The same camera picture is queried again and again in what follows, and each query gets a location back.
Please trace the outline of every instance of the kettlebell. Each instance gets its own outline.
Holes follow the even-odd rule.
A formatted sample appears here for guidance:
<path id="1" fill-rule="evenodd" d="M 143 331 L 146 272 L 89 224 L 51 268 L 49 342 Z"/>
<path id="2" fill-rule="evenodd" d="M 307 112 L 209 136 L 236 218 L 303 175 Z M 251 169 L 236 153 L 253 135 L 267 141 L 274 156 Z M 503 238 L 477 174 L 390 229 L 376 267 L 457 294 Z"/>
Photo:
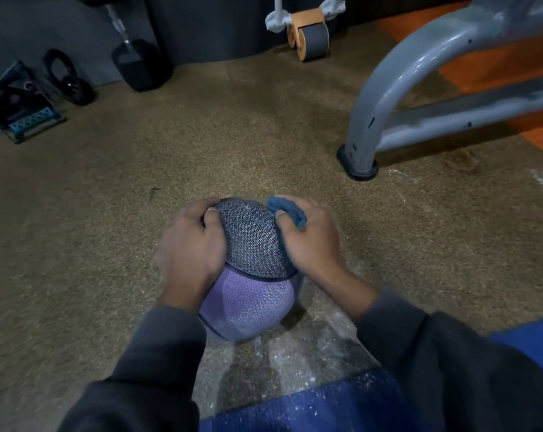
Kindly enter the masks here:
<path id="1" fill-rule="evenodd" d="M 52 67 L 56 60 L 59 60 L 67 70 L 67 74 L 62 79 L 53 73 Z M 45 53 L 42 61 L 50 83 L 57 88 L 65 100 L 78 106 L 88 105 L 95 100 L 95 91 L 87 80 L 79 77 L 71 59 L 64 52 L 52 48 Z"/>

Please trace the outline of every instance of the dumbbell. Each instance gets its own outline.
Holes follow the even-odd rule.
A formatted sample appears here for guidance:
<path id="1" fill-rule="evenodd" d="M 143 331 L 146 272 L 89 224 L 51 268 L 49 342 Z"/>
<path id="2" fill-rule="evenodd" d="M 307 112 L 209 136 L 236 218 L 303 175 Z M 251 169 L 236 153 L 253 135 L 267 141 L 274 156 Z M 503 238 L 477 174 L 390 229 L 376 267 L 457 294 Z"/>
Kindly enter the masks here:
<path id="1" fill-rule="evenodd" d="M 143 39 L 132 39 L 119 18 L 114 3 L 123 0 L 80 0 L 89 7 L 105 6 L 113 27 L 123 43 L 111 53 L 111 59 L 125 82 L 135 91 L 159 88 L 172 75 L 172 65 L 160 51 Z"/>

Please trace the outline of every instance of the speckled carpet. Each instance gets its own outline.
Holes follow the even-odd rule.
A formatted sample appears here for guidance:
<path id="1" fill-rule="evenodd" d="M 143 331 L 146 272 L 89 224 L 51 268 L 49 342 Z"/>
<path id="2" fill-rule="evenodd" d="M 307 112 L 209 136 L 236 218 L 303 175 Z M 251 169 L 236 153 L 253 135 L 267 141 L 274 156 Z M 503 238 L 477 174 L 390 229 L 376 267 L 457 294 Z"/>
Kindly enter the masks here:
<path id="1" fill-rule="evenodd" d="M 103 87 L 26 144 L 0 136 L 0 430 L 53 430 L 110 372 L 160 292 L 163 221 L 212 193 L 313 196 L 356 272 L 481 333 L 543 317 L 543 152 L 496 125 L 389 152 L 369 183 L 336 161 L 349 110 L 393 44 L 364 25 L 310 64 L 278 48 L 190 65 L 154 92 Z M 458 93 L 436 74 L 402 106 Z M 205 417 L 372 365 L 306 283 L 282 326 L 209 342 L 194 399 Z"/>

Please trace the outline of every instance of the sleeve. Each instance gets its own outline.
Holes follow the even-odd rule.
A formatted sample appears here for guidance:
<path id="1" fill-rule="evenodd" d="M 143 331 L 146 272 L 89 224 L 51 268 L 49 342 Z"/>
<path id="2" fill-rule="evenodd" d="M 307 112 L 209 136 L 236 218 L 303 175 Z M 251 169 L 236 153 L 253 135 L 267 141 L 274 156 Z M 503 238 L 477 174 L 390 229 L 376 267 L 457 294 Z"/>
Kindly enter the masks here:
<path id="1" fill-rule="evenodd" d="M 153 309 L 111 376 L 88 385 L 58 430 L 196 431 L 199 410 L 191 395 L 205 342 L 197 316 Z"/>
<path id="2" fill-rule="evenodd" d="M 357 328 L 433 431 L 543 431 L 543 369 L 522 352 L 388 291 Z"/>

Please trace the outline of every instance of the gray metal frame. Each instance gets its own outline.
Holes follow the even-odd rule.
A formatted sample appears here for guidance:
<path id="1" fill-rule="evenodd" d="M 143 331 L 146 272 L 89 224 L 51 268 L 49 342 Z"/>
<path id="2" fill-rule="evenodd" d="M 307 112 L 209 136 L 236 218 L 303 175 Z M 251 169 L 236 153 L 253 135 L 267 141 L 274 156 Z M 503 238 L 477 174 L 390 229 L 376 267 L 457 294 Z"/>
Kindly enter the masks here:
<path id="1" fill-rule="evenodd" d="M 377 66 L 351 111 L 338 159 L 356 180 L 377 174 L 376 152 L 543 109 L 543 77 L 395 112 L 428 74 L 466 53 L 543 35 L 543 0 L 473 0 L 413 32 Z"/>

